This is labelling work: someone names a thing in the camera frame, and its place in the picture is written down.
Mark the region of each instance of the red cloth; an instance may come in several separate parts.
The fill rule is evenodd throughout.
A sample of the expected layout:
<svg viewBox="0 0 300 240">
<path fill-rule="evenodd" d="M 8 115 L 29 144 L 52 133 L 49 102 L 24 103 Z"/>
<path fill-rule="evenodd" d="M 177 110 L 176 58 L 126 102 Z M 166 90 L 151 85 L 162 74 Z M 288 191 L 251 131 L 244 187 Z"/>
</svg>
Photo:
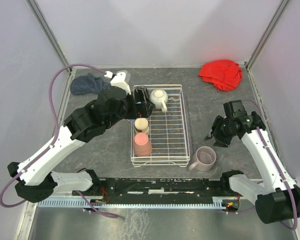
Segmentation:
<svg viewBox="0 0 300 240">
<path fill-rule="evenodd" d="M 231 91 L 240 84 L 242 70 L 234 61 L 217 60 L 203 65 L 198 76 L 218 90 Z"/>
</svg>

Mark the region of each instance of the cup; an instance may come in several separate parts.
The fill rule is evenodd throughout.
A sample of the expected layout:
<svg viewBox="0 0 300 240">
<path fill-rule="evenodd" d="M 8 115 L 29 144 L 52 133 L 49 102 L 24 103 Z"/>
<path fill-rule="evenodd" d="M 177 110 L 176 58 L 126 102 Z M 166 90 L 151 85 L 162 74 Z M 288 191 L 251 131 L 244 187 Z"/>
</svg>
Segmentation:
<svg viewBox="0 0 300 240">
<path fill-rule="evenodd" d="M 134 136 L 133 149 L 138 157 L 148 157 L 152 152 L 152 145 L 149 137 L 144 132 L 139 132 Z"/>
<path fill-rule="evenodd" d="M 134 121 L 134 131 L 135 133 L 145 133 L 145 134 L 149 134 L 150 132 L 150 127 L 149 127 L 149 123 L 148 120 L 146 118 L 137 118 Z"/>
<path fill-rule="evenodd" d="M 209 171 L 215 164 L 216 159 L 216 152 L 211 147 L 201 146 L 194 153 L 192 158 L 193 163 L 189 166 L 189 169 L 196 168 L 201 172 Z"/>
<path fill-rule="evenodd" d="M 168 94 L 165 90 L 161 88 L 153 90 L 150 94 L 150 101 L 155 105 L 156 109 L 161 109 L 164 113 L 168 111 Z"/>
</svg>

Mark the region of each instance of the dish rack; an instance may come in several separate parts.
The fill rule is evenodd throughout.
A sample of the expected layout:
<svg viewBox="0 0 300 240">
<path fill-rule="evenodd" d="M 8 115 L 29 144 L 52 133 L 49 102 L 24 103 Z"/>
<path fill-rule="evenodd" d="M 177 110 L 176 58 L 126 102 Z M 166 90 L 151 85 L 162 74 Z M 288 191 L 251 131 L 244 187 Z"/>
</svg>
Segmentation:
<svg viewBox="0 0 300 240">
<path fill-rule="evenodd" d="M 134 151 L 135 121 L 131 121 L 131 162 L 141 166 L 186 167 L 190 160 L 189 137 L 182 85 L 143 85 L 150 93 L 163 89 L 168 94 L 167 112 L 153 109 L 148 118 L 152 144 L 150 156 L 136 156 Z"/>
</svg>

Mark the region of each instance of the gray floor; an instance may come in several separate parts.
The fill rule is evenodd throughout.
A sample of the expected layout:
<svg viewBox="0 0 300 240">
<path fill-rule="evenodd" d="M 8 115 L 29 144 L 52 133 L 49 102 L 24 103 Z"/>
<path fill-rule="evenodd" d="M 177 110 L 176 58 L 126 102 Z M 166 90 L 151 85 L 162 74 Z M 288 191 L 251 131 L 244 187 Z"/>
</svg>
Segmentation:
<svg viewBox="0 0 300 240">
<path fill-rule="evenodd" d="M 242 210 L 251 204 L 241 201 Z M 279 222 L 263 224 L 255 210 L 109 208 L 117 219 L 79 208 L 39 207 L 29 240 L 297 240 Z"/>
<path fill-rule="evenodd" d="M 250 153 L 238 138 L 234 138 L 229 148 L 214 147 L 213 140 L 204 142 L 215 117 L 224 116 L 223 104 L 239 99 L 254 99 L 253 90 L 247 72 L 243 69 L 243 78 L 237 89 L 218 91 L 211 83 L 203 82 L 199 68 L 132 68 L 130 87 L 150 84 L 181 84 L 185 97 L 185 109 L 188 113 L 188 131 L 190 155 L 201 146 L 212 147 L 217 154 L 214 167 L 207 172 L 190 171 L 179 166 L 141 166 L 133 167 L 130 160 L 131 123 L 122 120 L 108 129 L 105 134 L 95 137 L 83 147 L 77 149 L 63 160 L 55 171 L 73 173 L 81 168 L 94 169 L 99 177 L 122 178 L 220 178 L 223 172 L 241 170 L 251 179 L 261 178 Z M 76 76 L 100 73 L 89 69 L 77 70 Z M 71 95 L 65 117 L 76 108 L 83 107 L 97 95 Z M 250 114 L 255 111 L 251 103 L 244 103 Z"/>
</svg>

